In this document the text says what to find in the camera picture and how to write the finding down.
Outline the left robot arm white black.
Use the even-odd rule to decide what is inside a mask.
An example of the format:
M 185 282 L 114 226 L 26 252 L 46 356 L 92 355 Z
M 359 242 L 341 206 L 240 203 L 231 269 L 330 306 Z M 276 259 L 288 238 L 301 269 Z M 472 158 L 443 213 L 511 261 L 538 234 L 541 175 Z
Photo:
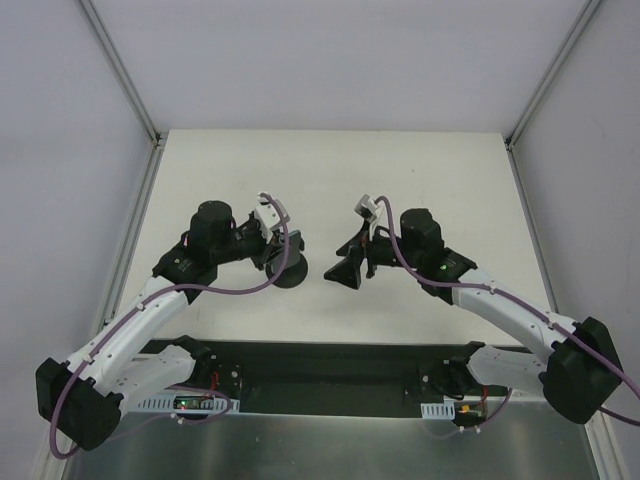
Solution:
M 266 192 L 241 225 L 228 204 L 202 203 L 123 313 L 65 360 L 47 358 L 37 367 L 37 411 L 49 423 L 50 454 L 67 460 L 99 447 L 133 407 L 166 388 L 204 387 L 210 357 L 188 336 L 141 363 L 134 358 L 200 294 L 241 297 L 274 285 L 293 256 L 289 222 Z

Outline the black smartphone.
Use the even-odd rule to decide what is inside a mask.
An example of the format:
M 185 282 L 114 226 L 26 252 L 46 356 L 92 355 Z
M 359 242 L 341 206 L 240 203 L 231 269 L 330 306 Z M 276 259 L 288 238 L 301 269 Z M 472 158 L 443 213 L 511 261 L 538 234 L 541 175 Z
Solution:
M 299 263 L 305 244 L 300 230 L 292 230 L 287 235 L 281 236 L 282 247 L 289 247 L 285 268 L 290 268 Z

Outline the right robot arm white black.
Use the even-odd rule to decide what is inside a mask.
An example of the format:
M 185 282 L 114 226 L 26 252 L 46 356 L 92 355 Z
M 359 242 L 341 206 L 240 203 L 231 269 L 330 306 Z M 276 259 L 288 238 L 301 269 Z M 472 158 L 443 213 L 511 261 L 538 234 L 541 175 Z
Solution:
M 522 346 L 507 351 L 471 342 L 467 353 L 432 373 L 450 398 L 483 385 L 541 395 L 562 417 L 587 423 L 626 379 L 608 328 L 536 307 L 508 291 L 474 261 L 447 247 L 425 208 L 409 209 L 393 224 L 387 200 L 364 196 L 355 212 L 363 224 L 341 246 L 327 281 L 357 290 L 380 267 L 401 267 L 429 295 L 488 321 Z

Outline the black phone stand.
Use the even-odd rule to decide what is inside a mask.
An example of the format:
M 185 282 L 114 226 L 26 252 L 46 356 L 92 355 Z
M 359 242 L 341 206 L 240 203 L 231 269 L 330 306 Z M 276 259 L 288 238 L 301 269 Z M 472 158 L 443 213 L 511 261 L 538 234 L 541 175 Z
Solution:
M 291 289 L 299 286 L 307 277 L 309 265 L 303 254 L 299 255 L 298 262 L 286 268 L 273 285 L 280 289 Z

